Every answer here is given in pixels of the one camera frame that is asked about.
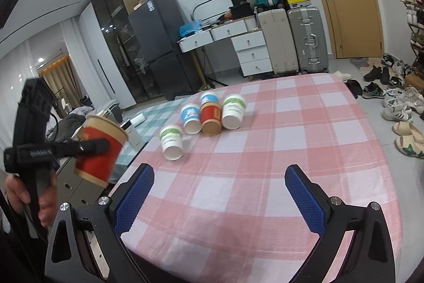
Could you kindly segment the red kraft paper cup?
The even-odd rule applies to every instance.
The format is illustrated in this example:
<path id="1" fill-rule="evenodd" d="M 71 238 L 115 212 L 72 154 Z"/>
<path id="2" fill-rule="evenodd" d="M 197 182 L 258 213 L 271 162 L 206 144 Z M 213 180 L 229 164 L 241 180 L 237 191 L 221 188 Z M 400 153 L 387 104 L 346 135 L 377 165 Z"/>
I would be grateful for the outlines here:
<path id="1" fill-rule="evenodd" d="M 106 188 L 118 155 L 128 140 L 127 133 L 115 122 L 89 115 L 79 142 L 74 173 L 84 180 Z"/>

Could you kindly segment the green white paper cup front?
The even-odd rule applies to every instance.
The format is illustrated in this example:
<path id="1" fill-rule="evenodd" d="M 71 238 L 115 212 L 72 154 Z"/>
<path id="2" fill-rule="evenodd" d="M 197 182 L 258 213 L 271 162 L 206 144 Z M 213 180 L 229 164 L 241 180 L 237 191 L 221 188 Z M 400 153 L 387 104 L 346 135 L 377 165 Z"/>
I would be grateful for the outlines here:
<path id="1" fill-rule="evenodd" d="M 183 132 L 177 125 L 166 125 L 160 130 L 162 153 L 169 161 L 183 156 Z"/>

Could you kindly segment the blue white paper cup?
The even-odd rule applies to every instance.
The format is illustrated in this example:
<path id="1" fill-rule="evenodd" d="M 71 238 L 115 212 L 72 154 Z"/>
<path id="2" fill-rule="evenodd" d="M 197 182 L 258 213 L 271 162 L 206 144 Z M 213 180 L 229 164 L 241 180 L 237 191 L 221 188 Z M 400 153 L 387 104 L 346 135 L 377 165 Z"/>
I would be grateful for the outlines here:
<path id="1" fill-rule="evenodd" d="M 194 103 L 187 103 L 180 110 L 180 118 L 184 131 L 194 135 L 201 131 L 200 107 Z"/>

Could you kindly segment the red kraft cup lying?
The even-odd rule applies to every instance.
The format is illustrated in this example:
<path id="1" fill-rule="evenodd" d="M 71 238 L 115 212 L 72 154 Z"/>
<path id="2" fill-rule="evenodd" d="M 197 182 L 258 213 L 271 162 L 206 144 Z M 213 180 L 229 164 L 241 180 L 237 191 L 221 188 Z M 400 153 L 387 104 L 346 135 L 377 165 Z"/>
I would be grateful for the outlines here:
<path id="1" fill-rule="evenodd" d="M 201 132 L 208 136 L 221 133 L 222 106 L 216 102 L 206 102 L 201 106 Z"/>

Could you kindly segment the blue paper cup rear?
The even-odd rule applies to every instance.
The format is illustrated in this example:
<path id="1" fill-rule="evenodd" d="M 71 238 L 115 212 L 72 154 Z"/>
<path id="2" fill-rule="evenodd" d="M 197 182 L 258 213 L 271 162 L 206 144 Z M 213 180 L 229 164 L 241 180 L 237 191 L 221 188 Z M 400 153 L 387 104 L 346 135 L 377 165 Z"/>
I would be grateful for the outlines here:
<path id="1" fill-rule="evenodd" d="M 219 97 L 211 91 L 207 91 L 201 94 L 200 97 L 201 105 L 204 105 L 209 102 L 220 103 Z"/>

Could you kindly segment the green white paper cup right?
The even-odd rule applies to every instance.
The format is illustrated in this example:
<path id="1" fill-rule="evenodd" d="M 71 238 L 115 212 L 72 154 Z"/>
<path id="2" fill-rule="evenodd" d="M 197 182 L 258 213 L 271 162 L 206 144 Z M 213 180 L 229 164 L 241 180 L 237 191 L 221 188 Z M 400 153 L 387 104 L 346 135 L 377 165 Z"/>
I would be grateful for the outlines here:
<path id="1" fill-rule="evenodd" d="M 234 130 L 241 126 L 247 102 L 242 95 L 231 94 L 223 101 L 221 123 L 225 129 Z"/>

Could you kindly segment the green checkered rug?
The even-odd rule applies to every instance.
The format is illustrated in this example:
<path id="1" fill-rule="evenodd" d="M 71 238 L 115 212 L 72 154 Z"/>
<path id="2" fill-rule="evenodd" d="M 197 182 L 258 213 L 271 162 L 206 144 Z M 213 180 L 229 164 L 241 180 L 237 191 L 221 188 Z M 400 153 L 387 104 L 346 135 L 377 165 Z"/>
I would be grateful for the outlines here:
<path id="1" fill-rule="evenodd" d="M 154 136 L 159 134 L 159 130 L 164 125 L 177 124 L 180 121 L 180 108 L 185 100 L 185 98 L 180 98 L 174 101 L 167 101 L 141 111 L 145 120 L 135 127 L 137 133 L 142 138 L 141 148 L 134 149 L 131 144 L 126 143 L 116 160 L 118 169 L 127 168 L 144 149 L 146 144 Z"/>

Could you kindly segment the beige foam slipper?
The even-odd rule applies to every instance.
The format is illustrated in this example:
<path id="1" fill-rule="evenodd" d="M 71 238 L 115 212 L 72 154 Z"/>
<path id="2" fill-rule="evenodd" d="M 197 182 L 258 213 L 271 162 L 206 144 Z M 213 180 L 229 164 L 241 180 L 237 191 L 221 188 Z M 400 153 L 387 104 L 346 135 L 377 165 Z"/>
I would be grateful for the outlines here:
<path id="1" fill-rule="evenodd" d="M 415 157 L 418 159 L 423 159 L 423 144 L 420 144 L 415 140 L 413 135 L 409 136 L 399 136 L 395 140 L 395 146 L 397 149 L 406 156 Z"/>

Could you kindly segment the pink checkered tablecloth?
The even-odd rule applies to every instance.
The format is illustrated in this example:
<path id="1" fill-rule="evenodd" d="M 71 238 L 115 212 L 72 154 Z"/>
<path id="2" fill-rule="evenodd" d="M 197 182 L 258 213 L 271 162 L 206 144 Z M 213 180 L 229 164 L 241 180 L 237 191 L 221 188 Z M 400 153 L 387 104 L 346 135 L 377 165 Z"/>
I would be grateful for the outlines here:
<path id="1" fill-rule="evenodd" d="M 288 282 L 315 242 L 285 186 L 299 165 L 328 195 L 382 206 L 394 252 L 403 226 L 384 151 L 349 89 L 329 74 L 297 75 L 222 88 L 247 103 L 241 126 L 186 135 L 167 160 L 154 134 L 133 161 L 154 184 L 126 247 L 189 282 Z"/>

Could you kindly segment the black refrigerator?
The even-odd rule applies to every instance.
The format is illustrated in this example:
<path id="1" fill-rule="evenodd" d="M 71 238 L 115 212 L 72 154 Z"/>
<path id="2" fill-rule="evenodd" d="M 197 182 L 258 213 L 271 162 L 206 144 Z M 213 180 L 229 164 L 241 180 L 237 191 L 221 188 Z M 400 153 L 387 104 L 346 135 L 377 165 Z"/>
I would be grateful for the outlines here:
<path id="1" fill-rule="evenodd" d="M 176 0 L 148 0 L 129 15 L 141 53 L 167 100 L 193 95 L 202 82 L 188 53 L 178 41 L 184 20 Z"/>

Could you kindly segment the blue plastic bag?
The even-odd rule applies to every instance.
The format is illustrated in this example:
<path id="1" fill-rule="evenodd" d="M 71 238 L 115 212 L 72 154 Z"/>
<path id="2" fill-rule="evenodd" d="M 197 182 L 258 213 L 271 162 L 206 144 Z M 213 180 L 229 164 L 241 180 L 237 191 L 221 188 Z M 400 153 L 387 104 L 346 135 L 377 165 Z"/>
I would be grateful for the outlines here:
<path id="1" fill-rule="evenodd" d="M 202 26 L 201 20 L 195 20 L 184 24 L 179 28 L 179 36 L 182 39 L 194 35 L 202 30 Z"/>

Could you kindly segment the black sneaker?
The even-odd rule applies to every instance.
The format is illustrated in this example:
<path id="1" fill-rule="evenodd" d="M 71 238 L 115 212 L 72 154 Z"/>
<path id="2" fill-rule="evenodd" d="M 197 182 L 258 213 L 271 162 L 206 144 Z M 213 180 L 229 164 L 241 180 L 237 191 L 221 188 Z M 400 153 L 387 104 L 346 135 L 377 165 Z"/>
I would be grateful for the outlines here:
<path id="1" fill-rule="evenodd" d="M 371 71 L 364 75 L 363 79 L 366 82 L 373 82 L 375 80 L 380 80 L 381 77 L 382 77 L 382 68 L 376 67 L 374 65 Z"/>

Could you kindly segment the white desk with drawers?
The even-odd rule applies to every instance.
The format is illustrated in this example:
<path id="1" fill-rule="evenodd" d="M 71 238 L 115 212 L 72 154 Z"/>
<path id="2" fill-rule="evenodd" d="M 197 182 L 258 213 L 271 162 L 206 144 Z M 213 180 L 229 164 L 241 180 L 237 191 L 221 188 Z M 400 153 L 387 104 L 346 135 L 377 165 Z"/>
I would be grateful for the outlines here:
<path id="1" fill-rule="evenodd" d="M 263 31 L 255 16 L 248 16 L 201 30 L 178 41 L 183 53 L 204 48 L 220 40 L 230 39 L 244 77 L 273 72 Z"/>

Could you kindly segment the beige suitcase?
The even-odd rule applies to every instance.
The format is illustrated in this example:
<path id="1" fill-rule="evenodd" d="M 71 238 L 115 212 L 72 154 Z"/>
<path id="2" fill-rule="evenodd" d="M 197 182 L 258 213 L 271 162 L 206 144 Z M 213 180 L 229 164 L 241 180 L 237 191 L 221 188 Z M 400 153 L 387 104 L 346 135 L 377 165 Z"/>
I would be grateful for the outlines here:
<path id="1" fill-rule="evenodd" d="M 298 57 L 287 12 L 283 8 L 264 11 L 258 14 L 258 20 L 274 73 L 297 72 Z"/>

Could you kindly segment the silver suitcase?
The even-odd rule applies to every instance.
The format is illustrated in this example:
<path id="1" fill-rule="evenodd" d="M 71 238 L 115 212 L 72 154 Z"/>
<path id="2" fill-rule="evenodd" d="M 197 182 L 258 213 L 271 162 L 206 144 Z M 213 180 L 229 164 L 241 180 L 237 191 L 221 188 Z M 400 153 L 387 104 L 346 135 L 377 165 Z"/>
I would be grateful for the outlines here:
<path id="1" fill-rule="evenodd" d="M 315 6 L 288 11 L 301 73 L 328 72 L 328 50 L 321 13 Z"/>

